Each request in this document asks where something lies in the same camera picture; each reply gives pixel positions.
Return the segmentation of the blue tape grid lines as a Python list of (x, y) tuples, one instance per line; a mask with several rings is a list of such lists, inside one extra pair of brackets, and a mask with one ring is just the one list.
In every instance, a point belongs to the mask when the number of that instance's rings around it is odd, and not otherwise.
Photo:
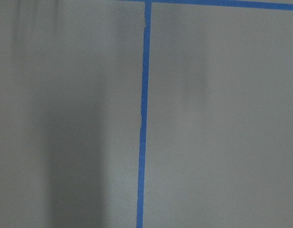
[(140, 228), (293, 228), (293, 1), (148, 0)]

